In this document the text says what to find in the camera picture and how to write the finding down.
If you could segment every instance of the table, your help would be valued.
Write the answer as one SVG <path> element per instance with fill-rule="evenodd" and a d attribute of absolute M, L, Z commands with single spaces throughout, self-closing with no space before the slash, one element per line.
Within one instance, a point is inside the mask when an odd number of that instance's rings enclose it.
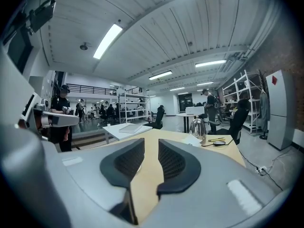
<path fill-rule="evenodd" d="M 121 141 L 123 139 L 127 139 L 133 136 L 136 136 L 140 133 L 146 132 L 148 130 L 151 130 L 152 127 L 148 126 L 142 126 L 137 132 L 135 133 L 120 133 L 119 130 L 122 129 L 125 126 L 128 125 L 134 125 L 133 123 L 122 123 L 118 125 L 113 125 L 109 127 L 104 127 L 103 129 L 105 130 L 105 139 L 106 143 L 109 143 L 109 135 L 113 136 L 116 140 Z"/>
<path fill-rule="evenodd" d="M 160 183 L 163 183 L 164 181 L 162 166 L 158 161 L 158 140 L 167 139 L 182 142 L 182 140 L 188 135 L 189 134 L 187 133 L 152 129 L 123 140 L 127 141 L 131 139 L 144 138 L 145 141 L 145 154 L 144 160 L 142 162 L 142 167 L 131 181 L 133 205 L 139 224 L 144 221 L 144 219 L 149 215 L 152 209 L 158 204 L 158 196 L 156 195 L 156 189 L 157 186 Z M 230 135 L 207 135 L 207 141 L 209 139 L 220 137 L 226 138 L 226 143 L 232 140 L 232 137 Z M 212 146 L 202 148 L 224 154 L 246 167 L 244 160 L 234 141 L 232 141 L 229 145 L 223 148 Z"/>
<path fill-rule="evenodd" d="M 184 133 L 189 132 L 189 117 L 190 116 L 197 116 L 199 114 L 186 114 L 186 113 L 179 113 L 176 114 L 177 116 L 182 116 L 184 118 Z"/>

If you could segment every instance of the railing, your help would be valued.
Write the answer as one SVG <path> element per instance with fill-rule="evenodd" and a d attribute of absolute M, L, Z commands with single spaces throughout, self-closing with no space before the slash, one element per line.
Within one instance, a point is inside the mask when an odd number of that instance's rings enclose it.
<path fill-rule="evenodd" d="M 99 87 L 86 86 L 86 85 L 74 85 L 74 84 L 66 84 L 66 85 L 69 87 L 70 92 L 116 95 L 115 89 L 99 88 Z"/>
<path fill-rule="evenodd" d="M 142 91 L 143 91 L 142 88 L 140 88 L 140 87 L 135 87 L 135 88 L 133 88 L 133 89 L 127 90 L 127 93 L 129 93 L 129 94 L 138 94 L 138 93 L 141 93 Z"/>

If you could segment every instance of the fluorescent light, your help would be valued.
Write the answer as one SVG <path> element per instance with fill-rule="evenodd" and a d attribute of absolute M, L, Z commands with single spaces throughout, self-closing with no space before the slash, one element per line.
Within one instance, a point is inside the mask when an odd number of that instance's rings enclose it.
<path fill-rule="evenodd" d="M 173 91 L 173 90 L 179 90 L 179 89 L 184 89 L 185 87 L 182 87 L 182 88 L 176 88 L 176 89 L 171 89 L 170 91 Z"/>
<path fill-rule="evenodd" d="M 149 77 L 149 79 L 150 80 L 154 80 L 154 79 L 157 79 L 157 78 L 160 78 L 160 77 L 164 77 L 164 76 L 170 75 L 170 74 L 172 74 L 172 71 L 167 71 L 167 72 L 164 72 L 164 73 L 161 73 L 161 74 Z"/>
<path fill-rule="evenodd" d="M 94 58 L 100 59 L 102 55 L 105 53 L 109 45 L 116 38 L 116 36 L 122 31 L 122 28 L 113 24 L 109 31 L 104 36 L 103 40 L 100 42 L 95 54 Z"/>
<path fill-rule="evenodd" d="M 209 84 L 213 84 L 213 82 L 208 82 L 208 83 L 202 83 L 202 84 L 198 84 L 197 86 L 203 86 L 203 85 L 209 85 Z"/>
<path fill-rule="evenodd" d="M 207 63 L 198 63 L 195 65 L 195 67 L 200 67 L 200 66 L 202 67 L 202 66 L 222 64 L 222 63 L 226 63 L 226 60 L 213 61 L 213 62 L 207 62 Z"/>

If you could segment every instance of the white shelving unit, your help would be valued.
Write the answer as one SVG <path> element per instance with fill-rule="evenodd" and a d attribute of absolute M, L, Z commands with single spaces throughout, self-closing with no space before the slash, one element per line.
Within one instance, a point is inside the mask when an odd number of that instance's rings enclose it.
<path fill-rule="evenodd" d="M 242 92 L 248 91 L 249 92 L 249 102 L 250 102 L 250 111 L 248 113 L 248 117 L 250 118 L 249 120 L 246 120 L 244 122 L 244 126 L 250 129 L 250 133 L 252 133 L 252 130 L 256 130 L 259 128 L 257 118 L 260 116 L 260 112 L 257 110 L 257 104 L 256 102 L 260 101 L 259 99 L 253 99 L 252 98 L 252 90 L 260 90 L 262 91 L 262 86 L 261 85 L 255 85 L 250 79 L 254 78 L 257 76 L 257 73 L 249 73 L 246 70 L 244 70 L 245 74 L 242 75 L 238 79 L 234 79 L 234 82 L 227 87 L 223 88 L 223 96 L 224 96 L 224 101 L 225 98 L 232 96 L 232 95 L 237 95 L 237 100 L 236 101 L 228 101 L 225 102 L 225 104 L 237 104 L 238 101 L 240 100 L 240 95 Z M 243 89 L 238 89 L 238 86 L 240 83 L 245 83 L 245 88 Z M 233 90 L 231 93 L 225 95 L 225 90 Z"/>
<path fill-rule="evenodd" d="M 136 98 L 136 100 L 138 98 L 145 98 L 145 102 L 137 102 L 137 101 L 129 101 L 129 98 Z M 122 93 L 119 94 L 118 96 L 118 104 L 119 105 L 124 105 L 124 111 L 119 111 L 119 122 L 121 124 L 123 123 L 127 123 L 128 120 L 132 120 L 132 119 L 137 119 L 137 118 L 147 118 L 149 117 L 149 109 L 148 109 L 148 104 L 150 104 L 150 109 L 151 109 L 151 102 L 150 102 L 150 97 L 149 96 L 145 96 L 145 95 L 134 95 L 134 94 L 128 94 L 128 93 Z M 128 104 L 134 104 L 134 105 L 143 105 L 143 109 L 140 110 L 127 110 L 127 105 Z M 140 112 L 143 111 L 144 115 L 141 116 L 128 116 L 128 112 Z M 121 117 L 121 112 L 124 112 L 125 117 Z"/>

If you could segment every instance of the white refrigerator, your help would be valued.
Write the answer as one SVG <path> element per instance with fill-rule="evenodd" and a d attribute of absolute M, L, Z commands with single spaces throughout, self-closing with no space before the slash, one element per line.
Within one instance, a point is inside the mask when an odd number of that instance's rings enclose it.
<path fill-rule="evenodd" d="M 288 147 L 295 130 L 295 87 L 292 76 L 281 70 L 266 77 L 270 100 L 267 142 L 282 150 Z"/>

